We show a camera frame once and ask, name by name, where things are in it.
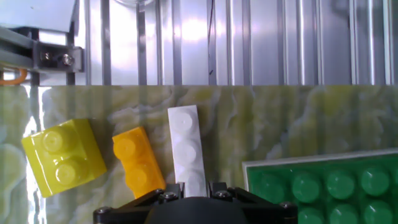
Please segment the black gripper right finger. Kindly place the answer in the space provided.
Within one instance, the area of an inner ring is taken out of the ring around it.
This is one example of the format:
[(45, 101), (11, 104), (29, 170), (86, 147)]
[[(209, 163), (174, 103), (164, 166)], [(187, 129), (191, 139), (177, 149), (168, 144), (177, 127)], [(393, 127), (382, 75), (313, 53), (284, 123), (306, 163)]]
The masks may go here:
[(209, 198), (232, 206), (227, 209), (228, 215), (241, 212), (248, 223), (298, 223), (298, 207), (292, 202), (272, 203), (240, 187), (228, 187), (225, 182), (209, 182), (207, 189)]

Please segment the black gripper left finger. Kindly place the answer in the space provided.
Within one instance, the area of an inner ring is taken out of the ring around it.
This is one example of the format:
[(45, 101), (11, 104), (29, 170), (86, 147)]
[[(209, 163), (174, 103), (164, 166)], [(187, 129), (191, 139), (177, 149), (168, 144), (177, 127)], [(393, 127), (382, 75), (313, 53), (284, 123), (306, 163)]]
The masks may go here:
[(103, 206), (93, 212), (94, 224), (145, 223), (150, 211), (163, 203), (184, 198), (184, 183), (167, 184), (119, 207)]

